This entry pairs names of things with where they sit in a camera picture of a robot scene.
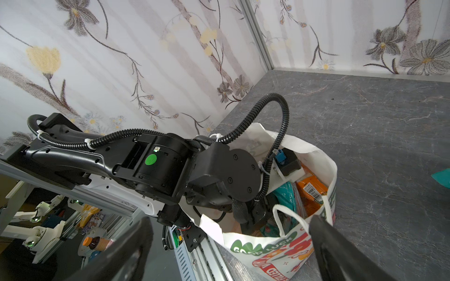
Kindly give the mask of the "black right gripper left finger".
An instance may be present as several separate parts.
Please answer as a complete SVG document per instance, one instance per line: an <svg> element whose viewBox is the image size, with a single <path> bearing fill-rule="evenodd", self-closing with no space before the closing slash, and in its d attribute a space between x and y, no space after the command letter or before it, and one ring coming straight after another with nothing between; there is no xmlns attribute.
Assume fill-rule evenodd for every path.
<svg viewBox="0 0 450 281"><path fill-rule="evenodd" d="M68 281L141 281L154 231L149 217L127 230L99 258L67 278Z"/></svg>

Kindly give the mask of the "white printed paper bag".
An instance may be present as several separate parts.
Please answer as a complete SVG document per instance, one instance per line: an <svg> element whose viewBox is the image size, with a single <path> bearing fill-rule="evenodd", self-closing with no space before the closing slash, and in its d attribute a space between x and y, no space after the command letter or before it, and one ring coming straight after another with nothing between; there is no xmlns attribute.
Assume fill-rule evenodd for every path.
<svg viewBox="0 0 450 281"><path fill-rule="evenodd" d="M328 188L325 202L314 214L325 217L333 224L336 205L335 185L338 177L336 163L318 147L291 135L284 137L281 146L294 151L308 172ZM258 273L263 280L290 280L314 253L312 238L309 235L311 217L301 220L290 231L277 229L274 237L255 237L245 235L232 214L226 215L221 222L214 222L219 215L218 211L201 207L200 213L196 214L185 199L180 205L194 225L240 262Z"/></svg>

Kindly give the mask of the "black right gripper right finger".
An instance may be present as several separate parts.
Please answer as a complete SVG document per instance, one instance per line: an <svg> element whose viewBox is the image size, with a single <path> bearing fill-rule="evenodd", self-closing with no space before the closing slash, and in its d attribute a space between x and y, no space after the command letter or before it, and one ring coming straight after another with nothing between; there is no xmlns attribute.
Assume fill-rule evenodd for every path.
<svg viewBox="0 0 450 281"><path fill-rule="evenodd" d="M392 281L323 217L314 215L309 234L323 281Z"/></svg>

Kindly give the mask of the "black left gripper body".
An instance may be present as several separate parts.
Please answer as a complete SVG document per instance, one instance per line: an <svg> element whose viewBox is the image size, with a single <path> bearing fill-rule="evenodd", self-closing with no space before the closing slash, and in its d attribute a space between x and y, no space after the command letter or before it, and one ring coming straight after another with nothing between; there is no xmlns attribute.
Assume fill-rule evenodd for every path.
<svg viewBox="0 0 450 281"><path fill-rule="evenodd" d="M240 224L241 233L253 235L255 231L259 231L269 219L273 218L273 207L276 204L278 199L273 194L259 201L252 200L246 203L233 200L232 212L234 219Z"/></svg>

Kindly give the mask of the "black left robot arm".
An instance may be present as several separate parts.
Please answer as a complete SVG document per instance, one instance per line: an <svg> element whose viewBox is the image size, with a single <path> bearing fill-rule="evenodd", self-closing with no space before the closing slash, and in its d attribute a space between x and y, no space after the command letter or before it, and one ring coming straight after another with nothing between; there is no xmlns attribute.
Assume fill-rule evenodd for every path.
<svg viewBox="0 0 450 281"><path fill-rule="evenodd" d="M125 129L92 139L61 114L28 118L36 139L22 151L25 168L63 187L91 183L90 176L164 203L162 224L186 227L179 202L232 213L250 235L270 218L269 177L231 137L185 139L173 133Z"/></svg>

